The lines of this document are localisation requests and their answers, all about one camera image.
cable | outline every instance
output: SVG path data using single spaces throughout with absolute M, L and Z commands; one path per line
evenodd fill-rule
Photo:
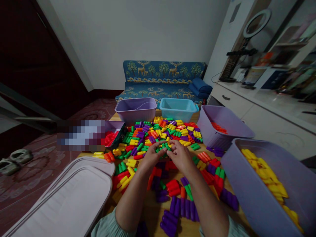
M 240 46 L 239 46 L 239 48 L 238 48 L 237 51 L 239 51 L 239 50 L 241 49 L 241 47 L 243 46 L 243 42 L 244 42 L 245 39 L 246 39 L 246 38 L 243 38 L 243 40 L 241 41 Z M 222 73 L 222 72 L 219 72 L 219 73 L 215 74 L 215 75 L 211 78 L 211 82 L 213 82 L 213 78 L 214 78 L 216 75 L 218 75 L 218 74 L 220 74 L 220 73 Z

blue patterned sofa cushion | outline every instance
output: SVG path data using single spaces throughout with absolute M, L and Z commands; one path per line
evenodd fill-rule
M 122 99 L 153 97 L 157 104 L 163 97 L 190 99 L 199 107 L 202 105 L 203 99 L 196 97 L 189 89 L 189 84 L 165 84 L 165 83 L 135 83 L 125 82 L 125 90 L 115 97 L 119 102 Z
M 194 78 L 202 78 L 205 66 L 198 62 L 123 62 L 127 82 L 190 84 Z
M 202 78 L 206 64 L 200 62 L 124 61 L 125 90 L 116 101 L 153 97 L 190 99 L 199 107 L 203 99 L 189 89 L 194 78 Z

dark wooden door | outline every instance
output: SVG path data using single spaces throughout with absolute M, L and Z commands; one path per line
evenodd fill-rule
M 1 82 L 62 119 L 87 105 L 88 92 L 36 1 L 0 5 Z

hand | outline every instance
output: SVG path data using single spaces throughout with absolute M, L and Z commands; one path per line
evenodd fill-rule
M 171 150 L 167 151 L 167 155 L 172 159 L 175 166 L 185 175 L 186 172 L 196 167 L 191 158 L 189 149 L 182 145 L 178 140 L 170 140 L 173 144 Z
M 150 172 L 152 171 L 152 169 L 155 167 L 155 165 L 159 161 L 159 158 L 161 156 L 163 156 L 166 153 L 166 151 L 167 151 L 167 148 L 163 148 L 158 153 L 156 153 L 156 149 L 162 143 L 166 143 L 166 142 L 167 141 L 156 142 L 156 143 L 154 143 L 153 145 L 151 145 L 149 147 L 148 151 L 146 152 L 146 155 L 145 155 L 144 159 L 140 163 L 140 167 L 142 169 L 145 169 L 146 171 L 150 171 Z

person's left hand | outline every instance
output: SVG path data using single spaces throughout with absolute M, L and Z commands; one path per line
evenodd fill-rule
M 167 141 L 160 141 L 160 142 L 156 142 L 153 145 L 151 145 L 148 149 L 148 151 L 146 152 L 146 155 L 144 157 L 144 159 L 142 160 L 142 162 L 140 163 L 140 168 L 145 169 L 147 171 L 152 171 L 152 169 L 155 167 L 155 165 L 157 164 L 157 162 L 159 161 L 159 158 L 161 156 L 163 156 L 166 151 L 167 148 L 163 148 L 162 150 L 160 150 L 158 153 L 156 153 L 156 149 L 162 144 L 162 143 L 166 143 Z

